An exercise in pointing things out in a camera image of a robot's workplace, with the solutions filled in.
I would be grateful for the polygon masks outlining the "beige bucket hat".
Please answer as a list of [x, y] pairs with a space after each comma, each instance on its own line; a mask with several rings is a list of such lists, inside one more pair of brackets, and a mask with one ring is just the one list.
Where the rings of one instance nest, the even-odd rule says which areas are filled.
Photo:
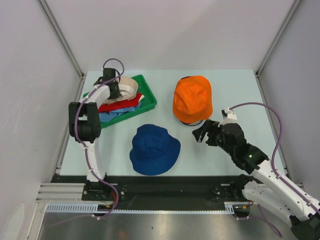
[[118, 86], [120, 96], [115, 99], [106, 99], [103, 104], [109, 105], [124, 100], [131, 100], [136, 97], [139, 85], [133, 78], [127, 76], [121, 77]]

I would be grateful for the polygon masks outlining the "orange bucket hat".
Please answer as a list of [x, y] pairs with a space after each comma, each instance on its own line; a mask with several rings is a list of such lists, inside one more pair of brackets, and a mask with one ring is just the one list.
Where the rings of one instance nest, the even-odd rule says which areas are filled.
[[174, 116], [185, 124], [207, 120], [213, 114], [212, 87], [201, 75], [180, 79], [173, 94]]

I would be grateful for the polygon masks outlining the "dark blue bucket hat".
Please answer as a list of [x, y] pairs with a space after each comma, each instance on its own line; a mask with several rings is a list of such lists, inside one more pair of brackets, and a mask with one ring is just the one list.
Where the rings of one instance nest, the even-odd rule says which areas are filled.
[[157, 176], [169, 171], [176, 163], [181, 143], [166, 128], [144, 124], [132, 139], [129, 159], [133, 170], [145, 176]]

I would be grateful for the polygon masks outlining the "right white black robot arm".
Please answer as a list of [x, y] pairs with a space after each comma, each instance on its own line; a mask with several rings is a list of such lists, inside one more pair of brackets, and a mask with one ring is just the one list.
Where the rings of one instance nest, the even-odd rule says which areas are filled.
[[246, 172], [231, 183], [230, 194], [235, 200], [245, 198], [265, 208], [285, 222], [299, 240], [320, 238], [320, 201], [273, 168], [268, 156], [247, 142], [237, 123], [221, 125], [206, 120], [192, 135], [199, 143], [208, 137], [208, 146], [220, 147]]

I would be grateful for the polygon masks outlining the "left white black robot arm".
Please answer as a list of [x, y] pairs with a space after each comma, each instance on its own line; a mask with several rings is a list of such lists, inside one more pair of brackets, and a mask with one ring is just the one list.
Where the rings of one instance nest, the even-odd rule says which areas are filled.
[[68, 106], [69, 133], [82, 148], [88, 168], [86, 179], [99, 182], [94, 186], [93, 194], [100, 200], [110, 196], [111, 188], [104, 184], [106, 172], [100, 159], [98, 138], [102, 127], [99, 107], [105, 100], [121, 96], [119, 82], [122, 74], [114, 68], [104, 68], [93, 89], [81, 101], [71, 102]]

